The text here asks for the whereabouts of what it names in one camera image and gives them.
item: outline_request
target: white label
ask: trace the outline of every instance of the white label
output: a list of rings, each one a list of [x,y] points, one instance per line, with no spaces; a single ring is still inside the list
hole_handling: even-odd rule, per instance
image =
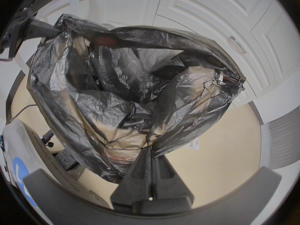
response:
[[[187,149],[194,149],[194,150],[200,150],[199,148],[199,138],[196,138],[195,140],[189,142],[188,144],[183,146]]]

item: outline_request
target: blue sticker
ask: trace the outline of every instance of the blue sticker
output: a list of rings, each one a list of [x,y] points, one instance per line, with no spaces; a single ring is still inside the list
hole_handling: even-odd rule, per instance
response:
[[[15,173],[18,186],[20,190],[22,191],[23,195],[26,197],[26,199],[31,203],[31,205],[37,207],[35,202],[33,201],[32,197],[30,196],[29,192],[27,191],[26,187],[24,186],[23,178],[29,175],[28,169],[23,163],[21,159],[18,157],[15,157],[13,159],[13,171]]]

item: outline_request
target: crumpled plastic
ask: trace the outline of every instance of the crumpled plastic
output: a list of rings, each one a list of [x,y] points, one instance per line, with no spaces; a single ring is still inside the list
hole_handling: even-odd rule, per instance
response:
[[[63,14],[32,59],[27,88],[72,156],[118,183],[140,150],[173,151],[216,123],[245,77],[215,42],[148,26],[108,30]]]

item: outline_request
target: black cable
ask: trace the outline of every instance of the black cable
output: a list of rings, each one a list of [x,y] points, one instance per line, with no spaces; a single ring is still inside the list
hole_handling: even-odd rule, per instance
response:
[[[32,106],[37,106],[37,105],[36,105],[36,104],[27,105],[27,106],[24,107],[21,111],[19,111],[18,114],[15,115],[15,116],[9,121],[9,123],[11,123],[17,116],[19,116],[19,115],[21,114],[21,112],[23,112],[26,108],[32,107]]]

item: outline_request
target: silver handle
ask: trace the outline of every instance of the silver handle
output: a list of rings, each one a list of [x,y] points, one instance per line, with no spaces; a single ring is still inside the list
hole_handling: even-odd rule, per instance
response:
[[[230,36],[230,39],[232,39],[240,47],[240,49],[243,51],[243,53],[247,53],[244,46],[234,36]]]

